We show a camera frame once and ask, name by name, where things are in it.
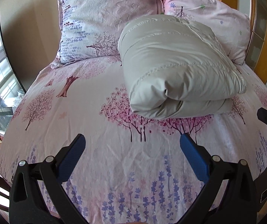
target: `pillowcase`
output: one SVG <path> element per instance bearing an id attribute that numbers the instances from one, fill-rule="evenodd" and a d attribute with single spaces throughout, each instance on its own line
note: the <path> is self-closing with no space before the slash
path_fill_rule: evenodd
<path id="1" fill-rule="evenodd" d="M 161 0 L 58 0 L 62 64 L 116 55 L 122 29 L 143 15 L 163 12 Z"/>
<path id="2" fill-rule="evenodd" d="M 212 30 L 168 15 L 130 22 L 119 42 L 133 112 L 146 118 L 199 117 L 231 111 L 247 83 Z"/>
<path id="3" fill-rule="evenodd" d="M 243 64 L 250 38 L 249 17 L 219 0 L 165 0 L 164 13 L 209 26 L 236 64 Z"/>

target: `folded white blanket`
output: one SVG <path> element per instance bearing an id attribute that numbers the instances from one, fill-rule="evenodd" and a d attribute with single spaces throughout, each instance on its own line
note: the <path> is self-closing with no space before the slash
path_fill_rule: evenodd
<path id="1" fill-rule="evenodd" d="M 118 42 L 133 112 L 154 119 L 231 111 L 247 83 L 212 30 L 168 15 L 140 17 Z"/>

